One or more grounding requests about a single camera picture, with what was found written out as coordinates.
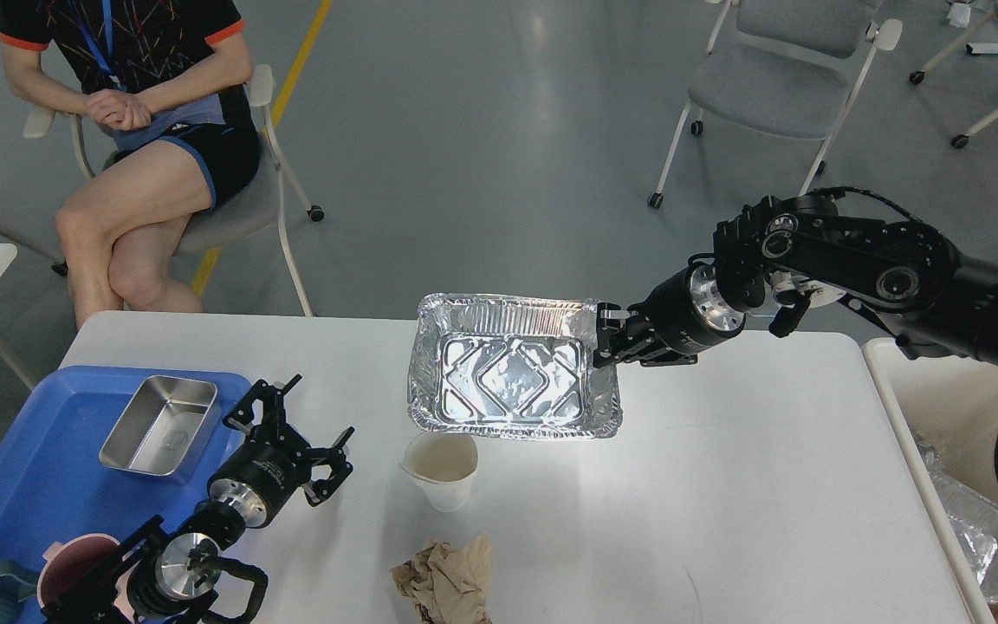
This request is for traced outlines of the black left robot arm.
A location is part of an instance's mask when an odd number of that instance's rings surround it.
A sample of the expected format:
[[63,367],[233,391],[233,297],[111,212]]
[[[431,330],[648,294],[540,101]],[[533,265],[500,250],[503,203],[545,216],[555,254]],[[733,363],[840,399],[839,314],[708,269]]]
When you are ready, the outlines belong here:
[[246,530],[261,529],[302,491],[326,502],[352,474],[348,427],[329,447],[313,447],[286,419],[290,386],[258,380],[225,415],[244,436],[207,478],[206,495],[172,532],[154,515],[125,541],[68,577],[41,601],[48,623],[250,623],[269,577],[225,550]]

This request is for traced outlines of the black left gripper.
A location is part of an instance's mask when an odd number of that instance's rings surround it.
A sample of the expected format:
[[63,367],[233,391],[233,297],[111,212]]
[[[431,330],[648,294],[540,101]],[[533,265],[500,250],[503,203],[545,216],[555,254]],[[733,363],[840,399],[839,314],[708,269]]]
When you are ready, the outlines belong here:
[[[300,447],[301,435],[288,423],[284,398],[302,376],[296,373],[282,387],[258,380],[223,416],[223,424],[241,432],[241,446],[207,479],[207,497],[236,510],[245,528],[264,528],[292,494],[302,488],[308,504],[329,500],[353,473],[347,442],[349,426],[329,447],[300,451],[300,464],[275,447]],[[329,477],[312,479],[314,467],[328,467]]]

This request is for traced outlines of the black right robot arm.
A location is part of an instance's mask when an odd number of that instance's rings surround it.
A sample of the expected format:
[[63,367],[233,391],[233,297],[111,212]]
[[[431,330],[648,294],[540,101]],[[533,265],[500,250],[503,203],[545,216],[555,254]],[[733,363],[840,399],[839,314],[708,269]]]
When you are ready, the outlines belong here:
[[[998,367],[998,264],[964,256],[907,210],[895,224],[842,216],[837,201],[851,192],[768,195],[720,222],[712,250],[642,302],[599,304],[594,366],[697,363],[773,299],[773,336],[791,335],[809,309],[836,302],[891,335],[908,359],[954,355]],[[998,432],[993,470],[998,486]]]

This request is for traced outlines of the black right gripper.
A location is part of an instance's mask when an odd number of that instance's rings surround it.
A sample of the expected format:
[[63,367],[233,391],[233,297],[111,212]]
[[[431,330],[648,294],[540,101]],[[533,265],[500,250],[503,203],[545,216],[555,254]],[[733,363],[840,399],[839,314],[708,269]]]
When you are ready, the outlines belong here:
[[725,301],[716,266],[696,263],[662,281],[642,302],[625,309],[599,302],[595,309],[593,366],[638,362],[697,363],[698,355],[741,334],[745,314]]

